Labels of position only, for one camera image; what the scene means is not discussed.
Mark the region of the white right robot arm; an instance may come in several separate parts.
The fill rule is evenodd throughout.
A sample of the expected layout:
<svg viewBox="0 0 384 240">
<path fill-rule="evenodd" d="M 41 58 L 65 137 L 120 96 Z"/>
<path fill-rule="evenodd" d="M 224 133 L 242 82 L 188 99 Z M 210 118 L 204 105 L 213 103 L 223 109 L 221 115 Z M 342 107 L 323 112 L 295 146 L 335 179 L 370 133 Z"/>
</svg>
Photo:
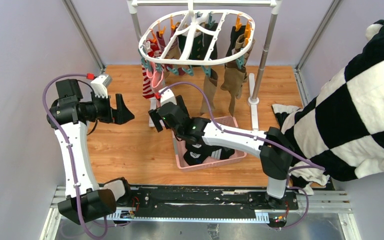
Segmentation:
<svg viewBox="0 0 384 240">
<path fill-rule="evenodd" d="M 180 95 L 149 110 L 148 114 L 158 132 L 166 127 L 186 144 L 199 145 L 196 151 L 199 155 L 208 155 L 226 148 L 259 158 L 262 170 L 268 176 L 266 204 L 272 209 L 278 209 L 285 203 L 288 171 L 296 154 L 294 147 L 278 128 L 270 127 L 266 132 L 253 132 L 222 125 L 209 118 L 191 117 Z"/>
</svg>

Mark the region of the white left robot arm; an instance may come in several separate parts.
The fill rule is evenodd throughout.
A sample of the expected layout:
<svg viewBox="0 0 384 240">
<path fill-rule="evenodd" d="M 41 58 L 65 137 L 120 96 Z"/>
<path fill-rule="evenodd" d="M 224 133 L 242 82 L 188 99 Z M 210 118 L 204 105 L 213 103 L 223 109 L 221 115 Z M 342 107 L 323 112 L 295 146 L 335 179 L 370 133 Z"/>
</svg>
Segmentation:
<svg viewBox="0 0 384 240">
<path fill-rule="evenodd" d="M 124 177 L 100 186 L 95 178 L 89 156 L 87 135 L 89 122 L 122 125 L 135 118 L 123 96 L 115 95 L 116 108 L 108 96 L 91 91 L 91 100 L 83 101 L 77 79 L 55 83 L 58 99 L 47 107 L 47 121 L 59 141 L 65 170 L 65 200 L 57 204 L 61 215 L 85 224 L 116 212 L 117 205 L 129 206 L 133 193 Z"/>
</svg>

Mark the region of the pink sock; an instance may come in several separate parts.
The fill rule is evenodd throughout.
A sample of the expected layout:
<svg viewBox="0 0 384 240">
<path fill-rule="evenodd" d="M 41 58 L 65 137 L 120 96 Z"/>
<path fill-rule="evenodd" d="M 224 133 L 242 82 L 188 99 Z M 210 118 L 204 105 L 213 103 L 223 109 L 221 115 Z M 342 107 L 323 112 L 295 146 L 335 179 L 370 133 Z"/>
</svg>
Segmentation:
<svg viewBox="0 0 384 240">
<path fill-rule="evenodd" d="M 150 79 L 150 87 L 155 97 L 159 94 L 159 91 L 163 88 L 164 85 L 164 72 L 159 72 L 157 70 L 151 72 L 149 70 L 146 71 L 147 77 Z"/>
</svg>

